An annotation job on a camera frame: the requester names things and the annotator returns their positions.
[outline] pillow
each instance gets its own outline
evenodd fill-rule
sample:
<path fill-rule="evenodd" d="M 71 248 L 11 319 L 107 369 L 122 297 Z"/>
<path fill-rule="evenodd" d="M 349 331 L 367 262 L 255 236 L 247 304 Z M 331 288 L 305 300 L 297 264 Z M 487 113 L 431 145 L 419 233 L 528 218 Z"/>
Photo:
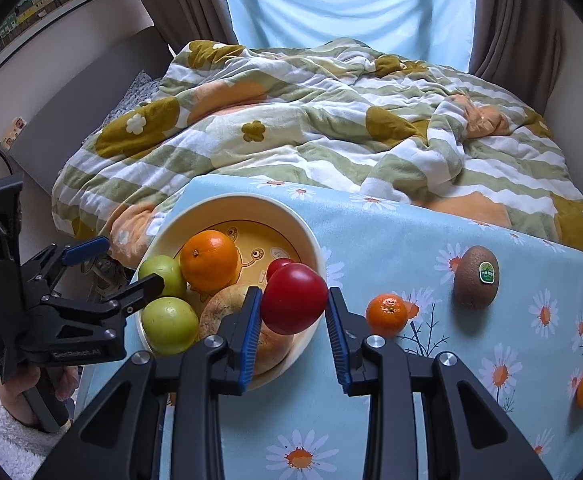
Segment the pillow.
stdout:
<path fill-rule="evenodd" d="M 159 77 L 158 79 L 152 80 L 151 76 L 144 70 L 138 72 L 138 75 L 133 80 L 133 83 L 131 83 L 125 92 L 124 97 L 120 100 L 116 107 L 107 114 L 107 117 L 104 118 L 102 124 L 98 126 L 92 133 L 87 135 L 86 139 L 83 140 L 82 143 L 84 144 L 87 142 L 89 139 L 91 139 L 91 137 L 94 136 L 94 134 L 99 132 L 103 127 L 105 127 L 114 119 L 117 119 L 128 111 L 133 110 L 133 108 L 135 108 L 143 101 L 148 101 L 154 92 L 158 90 L 158 85 L 160 84 L 161 79 L 162 78 Z"/>

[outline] tablecloth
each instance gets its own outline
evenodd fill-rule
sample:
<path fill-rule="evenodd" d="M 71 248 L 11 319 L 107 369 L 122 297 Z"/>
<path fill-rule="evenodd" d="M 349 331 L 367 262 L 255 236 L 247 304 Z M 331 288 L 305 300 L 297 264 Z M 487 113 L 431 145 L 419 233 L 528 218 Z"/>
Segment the tablecloth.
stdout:
<path fill-rule="evenodd" d="M 583 410 L 573 398 L 583 374 L 583 253 L 417 206 L 267 178 L 194 178 L 171 215 L 228 192 L 275 198 L 305 219 L 321 246 L 328 285 L 342 289 L 352 312 L 363 314 L 381 292 L 414 302 L 418 313 L 412 320 L 422 348 L 410 325 L 399 339 L 404 348 L 431 356 L 455 352 L 556 480 L 572 479 L 582 469 Z M 498 294 L 484 311 L 451 301 L 455 266 L 473 245 L 488 247 L 500 267 Z M 130 318 L 125 333 L 128 355 L 142 349 L 135 323 Z M 81 386 L 87 402 L 121 364 L 89 371 Z M 415 401 L 421 416 L 418 396 Z M 360 480 L 368 410 L 368 397 L 347 397 L 337 383 L 323 319 L 283 376 L 242 397 L 221 399 L 226 478 Z M 169 478 L 172 417 L 168 410 L 162 480 Z M 427 478 L 423 431 L 420 422 L 419 480 Z"/>

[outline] fruit bowl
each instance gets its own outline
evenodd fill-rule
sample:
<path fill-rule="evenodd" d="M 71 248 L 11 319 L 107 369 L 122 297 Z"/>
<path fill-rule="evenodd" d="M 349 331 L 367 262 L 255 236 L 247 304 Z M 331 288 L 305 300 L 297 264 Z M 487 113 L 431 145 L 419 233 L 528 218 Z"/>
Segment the fruit bowl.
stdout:
<path fill-rule="evenodd" d="M 320 246 L 305 221 L 277 200 L 247 193 L 218 195 L 182 211 L 159 232 L 143 262 L 157 254 L 175 258 L 189 238 L 207 229 L 224 232 L 236 243 L 242 263 L 238 283 L 264 288 L 269 263 L 285 257 L 308 265 L 326 278 Z M 188 289 L 185 299 L 200 316 L 210 297 Z M 147 350 L 152 351 L 139 314 L 135 315 L 138 316 L 136 325 L 140 340 Z M 273 381 L 294 364 L 314 336 L 319 321 L 293 336 L 287 356 L 271 370 L 254 376 L 249 389 Z"/>

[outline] kiwi fruit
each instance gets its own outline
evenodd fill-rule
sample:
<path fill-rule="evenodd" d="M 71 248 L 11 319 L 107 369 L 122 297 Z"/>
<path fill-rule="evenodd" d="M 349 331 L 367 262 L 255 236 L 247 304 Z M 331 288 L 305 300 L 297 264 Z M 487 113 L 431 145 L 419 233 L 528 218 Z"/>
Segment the kiwi fruit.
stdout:
<path fill-rule="evenodd" d="M 462 256 L 453 279 L 454 300 L 479 310 L 487 308 L 498 292 L 500 269 L 494 253 L 476 245 Z"/>

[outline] green apple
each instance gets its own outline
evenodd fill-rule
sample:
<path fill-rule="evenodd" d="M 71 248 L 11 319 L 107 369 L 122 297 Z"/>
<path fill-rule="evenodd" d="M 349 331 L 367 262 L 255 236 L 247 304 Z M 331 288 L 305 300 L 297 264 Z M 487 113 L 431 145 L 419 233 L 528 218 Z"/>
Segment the green apple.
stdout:
<path fill-rule="evenodd" d="M 142 278 L 146 278 L 153 273 L 162 276 L 164 280 L 164 289 L 160 296 L 184 297 L 187 290 L 187 282 L 182 277 L 180 265 L 176 260 L 169 256 L 164 256 L 164 254 L 147 258 L 138 269 L 138 279 L 142 280 Z"/>
<path fill-rule="evenodd" d="M 170 355 L 187 350 L 198 335 L 198 317 L 179 298 L 158 298 L 142 310 L 146 340 L 156 352 Z"/>

